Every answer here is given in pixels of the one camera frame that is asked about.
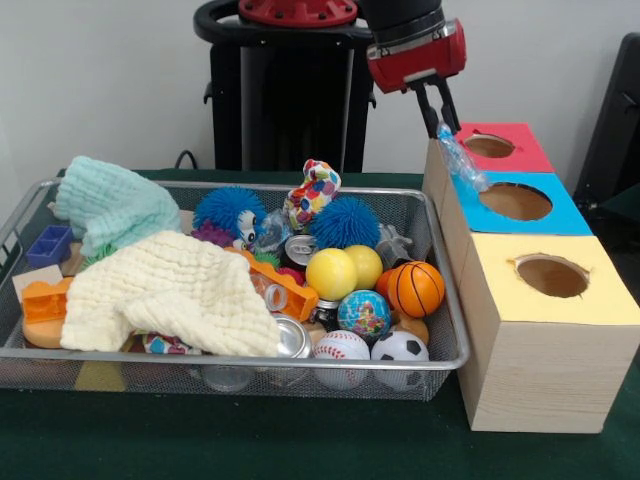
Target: orange basketball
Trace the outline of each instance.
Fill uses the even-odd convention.
[[[436,311],[444,298],[440,272],[425,262],[409,262],[389,277],[389,300],[396,310],[422,318]]]

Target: plush toy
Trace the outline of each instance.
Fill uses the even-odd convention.
[[[210,192],[196,207],[193,226],[199,229],[206,220],[234,236],[233,246],[251,250],[267,216],[264,205],[251,190],[223,187]]]
[[[304,230],[313,216],[335,198],[342,183],[340,175],[326,162],[310,158],[302,172],[304,183],[287,194],[283,207],[291,227],[297,232]]]

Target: purple toy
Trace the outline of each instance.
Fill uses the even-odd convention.
[[[214,227],[209,219],[205,220],[204,223],[200,225],[200,228],[191,232],[191,236],[203,242],[211,242],[222,248],[232,247],[234,240],[231,232]]]

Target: yellow ball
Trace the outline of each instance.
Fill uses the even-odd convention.
[[[382,275],[382,260],[376,251],[366,245],[353,245],[344,249],[356,266],[356,290],[372,290]]]
[[[353,292],[357,281],[353,261],[337,248],[320,250],[307,265],[307,283],[323,300],[342,300]]]

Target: orange ball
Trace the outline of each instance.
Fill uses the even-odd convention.
[[[444,299],[444,279],[425,262],[409,262],[389,277],[389,300],[396,310],[414,318],[436,311]]]
[[[391,277],[391,274],[393,273],[393,270],[387,270],[386,272],[384,272],[382,275],[380,275],[380,277],[378,277],[378,281],[376,282],[376,292],[378,292],[380,295],[382,295],[384,297],[384,299],[387,301],[387,303],[390,303],[389,300],[389,277]]]

